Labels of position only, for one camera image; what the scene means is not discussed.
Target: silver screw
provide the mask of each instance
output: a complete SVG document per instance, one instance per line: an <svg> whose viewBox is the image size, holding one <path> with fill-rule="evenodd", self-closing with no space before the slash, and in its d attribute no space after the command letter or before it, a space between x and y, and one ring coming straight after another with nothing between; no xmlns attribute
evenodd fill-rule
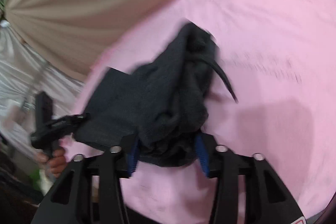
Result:
<svg viewBox="0 0 336 224"><path fill-rule="evenodd" d="M73 161L82 161L84 159L84 156L82 154L77 154L74 158Z"/></svg>
<svg viewBox="0 0 336 224"><path fill-rule="evenodd" d="M255 153L253 154L253 157L256 159L256 160L264 160L265 157L263 154L260 154L260 153Z"/></svg>
<svg viewBox="0 0 336 224"><path fill-rule="evenodd" d="M112 146L110 148L110 152L111 153L119 153L121 151L121 147L120 146Z"/></svg>
<svg viewBox="0 0 336 224"><path fill-rule="evenodd" d="M226 152L226 151L228 151L228 148L225 145L217 145L216 150L218 152Z"/></svg>

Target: dark garment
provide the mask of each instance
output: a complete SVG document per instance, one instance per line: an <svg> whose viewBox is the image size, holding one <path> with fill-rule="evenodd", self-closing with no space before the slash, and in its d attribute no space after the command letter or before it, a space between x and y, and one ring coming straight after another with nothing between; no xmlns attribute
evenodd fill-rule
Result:
<svg viewBox="0 0 336 224"><path fill-rule="evenodd" d="M75 139L106 150L137 133L141 161L159 166L191 163L195 133L208 118L204 97L213 70L234 96L214 61L216 50L209 33L188 23L153 63L131 75L110 69L85 108L91 119Z"/></svg>

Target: white sticker with red border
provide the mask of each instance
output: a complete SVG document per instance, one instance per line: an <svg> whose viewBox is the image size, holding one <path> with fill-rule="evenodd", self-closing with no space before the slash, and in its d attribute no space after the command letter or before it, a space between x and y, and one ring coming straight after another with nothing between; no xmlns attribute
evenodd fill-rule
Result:
<svg viewBox="0 0 336 224"><path fill-rule="evenodd" d="M306 219L304 217L300 217L299 219L295 220L291 224L307 224L307 223L306 223Z"/></svg>

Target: pink surface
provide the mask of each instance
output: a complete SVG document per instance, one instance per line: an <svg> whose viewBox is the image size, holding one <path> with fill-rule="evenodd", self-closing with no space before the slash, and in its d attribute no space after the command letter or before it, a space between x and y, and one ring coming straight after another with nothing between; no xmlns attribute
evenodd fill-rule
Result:
<svg viewBox="0 0 336 224"><path fill-rule="evenodd" d="M263 153L306 217L336 191L336 0L175 0L128 32L97 62L78 100L81 113L108 67L131 72L152 61L190 20L220 47L235 104L215 76L206 133L236 153ZM68 143L68 157L99 153ZM199 163L160 168L140 162L122 181L128 206L161 223L207 223L214 180Z"/></svg>

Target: finger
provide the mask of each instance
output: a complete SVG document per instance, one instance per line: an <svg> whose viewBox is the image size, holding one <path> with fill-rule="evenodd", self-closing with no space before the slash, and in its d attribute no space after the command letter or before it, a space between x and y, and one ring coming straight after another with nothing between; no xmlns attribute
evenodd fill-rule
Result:
<svg viewBox="0 0 336 224"><path fill-rule="evenodd" d="M37 160L40 163L45 164L49 160L49 157L44 153L37 153Z"/></svg>
<svg viewBox="0 0 336 224"><path fill-rule="evenodd" d="M63 156L64 154L65 154L65 150L64 150L63 147L60 147L60 148L58 148L57 150L55 150L55 151L53 152L53 156L54 156L54 157L61 157L61 156Z"/></svg>
<svg viewBox="0 0 336 224"><path fill-rule="evenodd" d="M60 174L62 173L62 171L65 169L65 167L67 167L67 165L61 165L55 168L51 168L50 172L54 175Z"/></svg>
<svg viewBox="0 0 336 224"><path fill-rule="evenodd" d="M52 158L50 161L48 161L48 166L50 168L54 168L60 165L64 165L66 163L66 159L64 156L62 157L57 157L57 158Z"/></svg>

